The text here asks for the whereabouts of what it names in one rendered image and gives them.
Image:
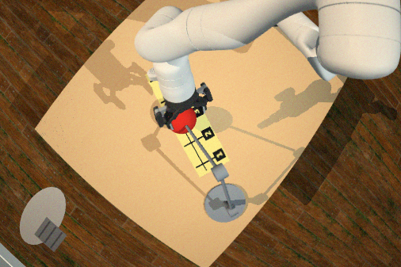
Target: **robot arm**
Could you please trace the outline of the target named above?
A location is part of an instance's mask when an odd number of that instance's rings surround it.
[[[305,10],[319,11],[319,29]],[[189,54],[242,47],[275,24],[322,78],[389,75],[401,50],[399,10],[400,0],[230,0],[185,11],[167,6],[141,28],[135,46],[154,63],[167,105],[188,107],[196,98]]]

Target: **wooden floor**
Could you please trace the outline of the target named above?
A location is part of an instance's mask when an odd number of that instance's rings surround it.
[[[26,266],[194,266],[114,208],[34,131],[143,0],[0,0],[0,243]],[[307,13],[317,24],[317,13]],[[279,189],[213,266],[400,266],[401,72],[348,79]],[[29,199],[67,198],[53,253],[23,242]]]

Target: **gray metal rod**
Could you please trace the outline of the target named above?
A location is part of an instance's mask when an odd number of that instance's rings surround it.
[[[185,126],[186,130],[188,130],[189,134],[192,136],[193,140],[197,143],[197,145],[199,146],[199,148],[202,150],[202,152],[204,152],[204,154],[206,155],[206,157],[208,158],[208,160],[210,161],[210,163],[213,165],[213,167],[217,166],[215,164],[215,162],[213,161],[213,159],[210,157],[209,153],[206,151],[206,149],[204,149],[204,147],[202,146],[201,142],[197,139],[197,137],[193,134],[192,130],[189,128],[188,125]],[[226,195],[226,199],[228,202],[228,208],[229,209],[233,209],[234,205],[231,202],[230,196],[228,195],[228,190],[227,190],[227,186],[226,186],[226,182],[224,181],[224,179],[221,181],[221,185],[223,186],[223,191],[224,194]]]

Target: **red ball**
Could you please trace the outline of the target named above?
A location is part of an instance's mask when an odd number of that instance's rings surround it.
[[[178,114],[178,116],[171,122],[173,125],[173,132],[178,134],[185,134],[188,132],[185,126],[187,125],[191,130],[195,127],[197,123],[197,115],[192,108],[185,110],[183,113]]]

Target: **yellow strip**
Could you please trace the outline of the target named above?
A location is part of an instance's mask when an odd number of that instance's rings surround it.
[[[153,89],[153,92],[155,93],[155,96],[158,99],[161,107],[164,106],[164,98],[160,88],[158,87],[158,82],[150,82],[149,78],[147,78],[147,80],[149,81],[149,84],[151,85],[151,88]],[[206,149],[216,164],[225,164],[229,162],[230,159],[228,159],[226,156],[227,154],[217,138],[217,135],[213,131],[206,115],[201,114],[199,111],[196,111],[196,113],[199,116],[197,117],[197,124],[192,130],[193,134],[199,139],[204,149]],[[202,150],[193,140],[192,136],[189,133],[176,134],[176,136],[184,148],[184,152],[187,154],[190,162],[197,171],[199,177],[209,173],[213,165],[208,161]]]

